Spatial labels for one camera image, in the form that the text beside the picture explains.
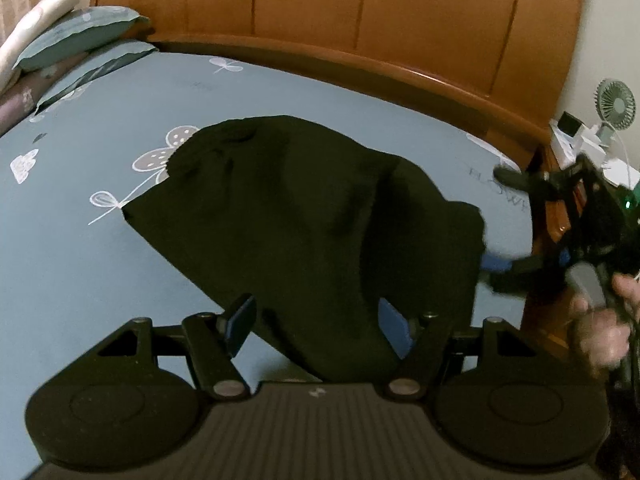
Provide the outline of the person right hand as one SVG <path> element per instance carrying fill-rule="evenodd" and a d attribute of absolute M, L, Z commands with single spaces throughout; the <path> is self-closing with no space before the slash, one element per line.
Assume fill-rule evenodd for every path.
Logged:
<path fill-rule="evenodd" d="M 614 309 L 594 310 L 583 296 L 570 300 L 578 353 L 594 378 L 605 378 L 629 351 L 630 325 Z"/>

